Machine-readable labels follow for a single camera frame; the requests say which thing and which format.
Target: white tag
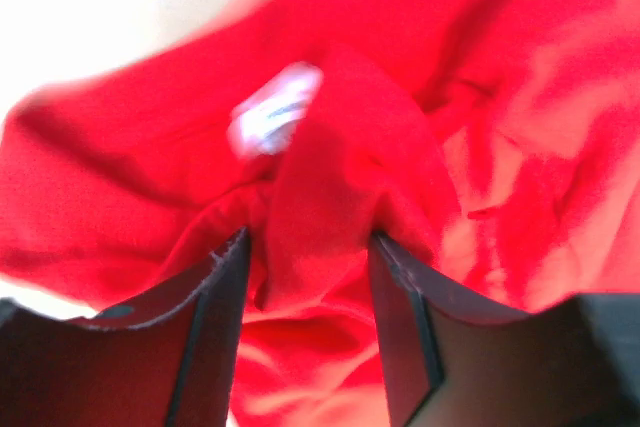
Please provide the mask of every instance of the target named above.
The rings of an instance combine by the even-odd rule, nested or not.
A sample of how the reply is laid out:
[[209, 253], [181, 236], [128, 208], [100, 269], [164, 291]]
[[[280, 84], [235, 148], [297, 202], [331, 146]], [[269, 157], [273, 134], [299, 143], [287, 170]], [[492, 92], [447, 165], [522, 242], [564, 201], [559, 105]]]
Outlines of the white tag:
[[236, 154], [254, 157], [287, 148], [321, 81], [317, 67], [291, 64], [236, 107], [228, 130]]

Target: red fabric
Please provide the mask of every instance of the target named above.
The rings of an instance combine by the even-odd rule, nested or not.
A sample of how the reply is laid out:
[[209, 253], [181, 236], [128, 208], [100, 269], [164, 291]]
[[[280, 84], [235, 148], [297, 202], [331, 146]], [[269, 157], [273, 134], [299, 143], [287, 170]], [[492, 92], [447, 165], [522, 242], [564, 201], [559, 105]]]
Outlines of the red fabric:
[[[5, 274], [101, 309], [243, 225], [240, 425], [387, 423], [365, 246], [384, 229], [530, 311], [638, 291], [640, 0], [273, 0], [14, 110]], [[304, 60], [286, 153], [243, 162], [234, 106]]]

